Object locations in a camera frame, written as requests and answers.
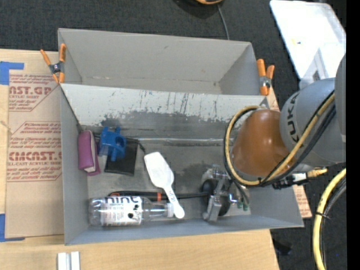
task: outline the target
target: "blue plastic object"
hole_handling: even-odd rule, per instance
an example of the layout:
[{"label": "blue plastic object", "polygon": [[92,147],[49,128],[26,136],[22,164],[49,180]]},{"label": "blue plastic object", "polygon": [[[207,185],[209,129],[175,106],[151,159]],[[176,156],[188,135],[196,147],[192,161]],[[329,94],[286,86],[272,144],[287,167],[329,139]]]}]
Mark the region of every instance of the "blue plastic object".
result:
[{"label": "blue plastic object", "polygon": [[108,127],[104,127],[99,140],[98,155],[111,156],[111,161],[115,161],[116,158],[125,157],[126,138],[120,135],[120,127],[117,127],[115,131],[109,131]]}]

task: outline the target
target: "gray floor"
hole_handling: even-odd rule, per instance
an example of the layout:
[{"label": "gray floor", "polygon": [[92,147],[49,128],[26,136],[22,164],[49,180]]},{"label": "gray floor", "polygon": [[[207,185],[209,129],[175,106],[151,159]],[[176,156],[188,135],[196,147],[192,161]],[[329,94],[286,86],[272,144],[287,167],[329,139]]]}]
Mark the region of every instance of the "gray floor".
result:
[{"label": "gray floor", "polygon": [[[221,4],[232,40],[253,44],[257,58],[274,64],[273,86],[280,108],[298,90],[298,79],[269,7],[270,0],[225,0]],[[330,0],[346,29],[346,0]],[[0,47],[57,51],[57,29],[97,29],[226,39],[216,6],[190,0],[1,0]],[[343,165],[306,185],[314,213],[320,195]],[[347,203],[343,195],[330,213],[325,239],[328,269],[347,269]],[[315,269],[311,252],[312,220],[300,229],[272,231],[277,241],[290,243],[289,255],[279,255],[281,270]]]}]

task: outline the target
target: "clear plastic bottle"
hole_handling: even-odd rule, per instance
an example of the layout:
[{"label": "clear plastic bottle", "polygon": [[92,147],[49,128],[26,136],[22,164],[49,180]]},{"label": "clear plastic bottle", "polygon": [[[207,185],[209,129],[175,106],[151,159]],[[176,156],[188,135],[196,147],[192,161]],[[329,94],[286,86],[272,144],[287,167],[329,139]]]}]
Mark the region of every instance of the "clear plastic bottle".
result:
[{"label": "clear plastic bottle", "polygon": [[89,202],[89,223],[93,226],[133,226],[173,215],[171,203],[151,202],[140,196],[111,196]]}]

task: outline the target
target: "white plastic utensil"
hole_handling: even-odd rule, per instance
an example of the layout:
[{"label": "white plastic utensil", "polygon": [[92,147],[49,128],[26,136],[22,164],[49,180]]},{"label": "white plastic utensil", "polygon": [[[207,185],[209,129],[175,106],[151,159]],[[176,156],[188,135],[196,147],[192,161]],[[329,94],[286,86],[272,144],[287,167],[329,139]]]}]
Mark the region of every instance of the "white plastic utensil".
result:
[{"label": "white plastic utensil", "polygon": [[144,160],[152,184],[158,188],[164,189],[170,203],[174,205],[175,217],[180,219],[184,218],[185,211],[179,204],[172,189],[174,173],[164,157],[159,152],[153,152],[145,155]]}]

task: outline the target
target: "bottle label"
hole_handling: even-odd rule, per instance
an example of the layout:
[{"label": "bottle label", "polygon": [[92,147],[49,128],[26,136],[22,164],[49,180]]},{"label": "bottle label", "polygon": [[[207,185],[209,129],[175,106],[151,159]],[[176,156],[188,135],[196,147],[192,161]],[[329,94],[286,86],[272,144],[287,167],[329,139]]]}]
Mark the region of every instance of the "bottle label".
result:
[{"label": "bottle label", "polygon": [[138,196],[105,197],[101,205],[101,225],[140,225],[142,200]]}]

